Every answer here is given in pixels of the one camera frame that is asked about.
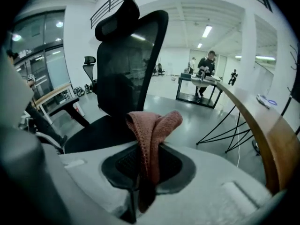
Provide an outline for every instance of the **pink towel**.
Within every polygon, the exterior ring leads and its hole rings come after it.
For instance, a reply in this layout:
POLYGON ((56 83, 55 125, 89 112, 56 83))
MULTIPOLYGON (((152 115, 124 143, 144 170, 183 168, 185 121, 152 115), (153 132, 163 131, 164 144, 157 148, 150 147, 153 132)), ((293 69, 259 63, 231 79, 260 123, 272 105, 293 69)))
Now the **pink towel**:
MULTIPOLYGON (((155 188, 159 182, 158 146, 182 123, 182 116, 178 111, 172 111, 166 116, 153 112, 130 112, 126 123, 141 147, 140 185, 143 184, 144 188, 140 187, 140 190, 149 195, 149 188, 155 188)), ((146 206, 139 203, 141 212, 151 205, 153 201, 150 200, 154 198, 144 199, 146 206)))

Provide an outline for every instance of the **white column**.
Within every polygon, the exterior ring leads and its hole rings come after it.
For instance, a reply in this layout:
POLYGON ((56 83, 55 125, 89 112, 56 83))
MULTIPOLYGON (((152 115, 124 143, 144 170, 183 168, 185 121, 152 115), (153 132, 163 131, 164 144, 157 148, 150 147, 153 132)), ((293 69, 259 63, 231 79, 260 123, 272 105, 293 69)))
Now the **white column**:
POLYGON ((249 75, 253 71, 256 56, 256 25, 255 15, 252 10, 245 9, 242 22, 242 53, 240 70, 236 86, 251 91, 253 80, 249 75))

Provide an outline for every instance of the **desk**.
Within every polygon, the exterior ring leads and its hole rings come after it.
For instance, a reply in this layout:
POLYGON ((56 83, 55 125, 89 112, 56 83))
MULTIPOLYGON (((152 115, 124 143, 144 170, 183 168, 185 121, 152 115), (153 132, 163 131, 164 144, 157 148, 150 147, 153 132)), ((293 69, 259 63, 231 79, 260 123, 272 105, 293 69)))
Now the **desk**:
POLYGON ((212 90, 212 93, 211 93, 209 99, 204 98, 204 97, 199 98, 198 96, 194 96, 194 95, 191 95, 191 94, 180 92, 182 81, 191 82, 192 79, 196 80, 197 78, 193 78, 193 77, 192 78, 185 78, 185 77, 179 77, 178 78, 178 89, 177 89, 177 94, 176 94, 176 100, 183 101, 183 102, 186 102, 186 103, 197 104, 197 105, 201 105, 201 106, 205 106, 205 107, 209 107, 209 108, 215 108, 215 106, 217 105, 217 102, 220 98, 220 95, 222 93, 222 90, 220 90, 215 103, 213 103, 211 98, 212 98, 212 95, 214 94, 214 91, 215 91, 216 86, 217 86, 216 82, 211 81, 211 83, 210 83, 210 86, 213 86, 214 88, 212 90))
MULTIPOLYGON (((67 84, 62 85, 61 87, 56 88, 56 89, 54 89, 53 91, 47 93, 46 95, 42 96, 40 99, 38 99, 38 100, 35 102, 37 108, 39 108, 39 107, 41 108, 41 110, 42 110, 44 116, 46 117, 46 119, 48 120, 48 122, 49 122, 50 124, 53 124, 53 122, 52 122, 52 120, 50 119, 50 117, 48 116, 48 114, 46 113, 46 111, 45 111, 45 109, 44 109, 44 107, 43 107, 43 104, 44 104, 45 102, 49 101, 51 98, 55 97, 56 95, 62 93, 63 91, 66 91, 66 90, 69 92, 69 94, 71 95, 71 97, 73 97, 73 98, 75 97, 74 92, 73 92, 72 87, 71 87, 71 84, 70 84, 70 83, 67 83, 67 84)), ((76 106, 78 107, 78 110, 79 110, 80 114, 81 114, 82 116, 84 116, 84 112, 83 112, 83 110, 81 109, 81 107, 79 106, 79 103, 76 102, 75 104, 76 104, 76 106)))
POLYGON ((274 109, 261 105, 254 94, 218 82, 217 87, 233 101, 257 141, 273 194, 287 188, 300 162, 300 142, 286 120, 274 109))

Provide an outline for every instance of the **person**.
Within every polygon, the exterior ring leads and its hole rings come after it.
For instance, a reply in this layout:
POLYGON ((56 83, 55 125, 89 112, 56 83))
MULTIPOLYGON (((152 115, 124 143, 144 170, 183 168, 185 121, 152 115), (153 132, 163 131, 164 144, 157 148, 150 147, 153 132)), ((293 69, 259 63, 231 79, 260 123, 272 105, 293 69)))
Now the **person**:
POLYGON ((190 62, 188 62, 188 67, 190 68, 189 69, 189 74, 193 74, 193 72, 195 71, 195 61, 196 61, 196 58, 193 57, 192 60, 190 62))
POLYGON ((230 78, 230 80, 229 80, 229 83, 228 83, 228 85, 234 85, 234 83, 235 83, 235 81, 236 81, 236 79, 237 79, 237 77, 238 77, 238 74, 236 73, 236 69, 233 71, 233 73, 231 73, 231 78, 230 78))
MULTIPOLYGON (((8 60, 13 65, 14 60, 18 57, 18 54, 12 52, 11 50, 7 50, 7 56, 8 60)), ((25 82, 27 86, 32 89, 36 82, 34 75, 29 74, 25 82)), ((28 104, 25 111, 31 116, 31 118, 33 118, 34 124, 36 125, 39 132, 50 136, 61 146, 61 148, 63 148, 65 142, 68 139, 66 135, 64 137, 58 135, 51 127, 49 122, 31 105, 31 103, 28 104)))
MULTIPOLYGON (((215 72, 215 63, 214 58, 216 53, 214 51, 209 51, 207 58, 202 58, 198 64, 199 71, 197 73, 197 77, 201 77, 204 74, 206 76, 212 76, 215 72)), ((199 89, 200 96, 203 97, 203 93, 207 87, 201 87, 199 89)), ((196 86, 195 96, 198 97, 198 87, 196 86)))

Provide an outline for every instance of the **cable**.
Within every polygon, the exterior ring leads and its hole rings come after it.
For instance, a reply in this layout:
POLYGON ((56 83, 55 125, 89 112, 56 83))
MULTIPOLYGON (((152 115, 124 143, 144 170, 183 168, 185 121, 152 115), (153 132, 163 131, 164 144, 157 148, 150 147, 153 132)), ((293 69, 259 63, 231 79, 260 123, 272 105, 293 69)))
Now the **cable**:
MULTIPOLYGON (((234 119, 235 119, 235 124, 238 125, 237 121, 236 121, 236 116, 234 116, 234 119)), ((238 144, 239 144, 239 151, 238 151, 238 154, 239 154, 239 159, 238 159, 238 164, 236 165, 236 167, 239 167, 239 163, 240 163, 240 135, 239 135, 239 127, 238 127, 238 144)))

